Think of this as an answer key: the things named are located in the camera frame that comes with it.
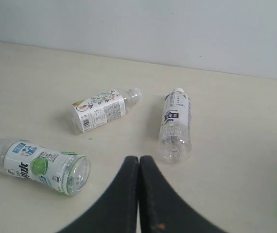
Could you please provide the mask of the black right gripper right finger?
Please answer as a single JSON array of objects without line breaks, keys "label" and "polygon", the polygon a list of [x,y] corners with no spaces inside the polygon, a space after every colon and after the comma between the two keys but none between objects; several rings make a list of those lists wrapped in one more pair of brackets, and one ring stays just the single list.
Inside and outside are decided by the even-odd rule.
[{"label": "black right gripper right finger", "polygon": [[142,233],[223,233],[170,186],[151,156],[139,166],[139,218]]}]

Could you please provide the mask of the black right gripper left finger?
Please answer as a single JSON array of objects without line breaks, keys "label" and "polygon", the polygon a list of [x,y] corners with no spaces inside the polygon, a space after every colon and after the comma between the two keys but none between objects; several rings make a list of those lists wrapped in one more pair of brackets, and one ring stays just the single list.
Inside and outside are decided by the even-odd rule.
[{"label": "black right gripper left finger", "polygon": [[61,233],[135,233],[137,229],[137,182],[139,160],[124,159],[112,183],[80,217]]}]

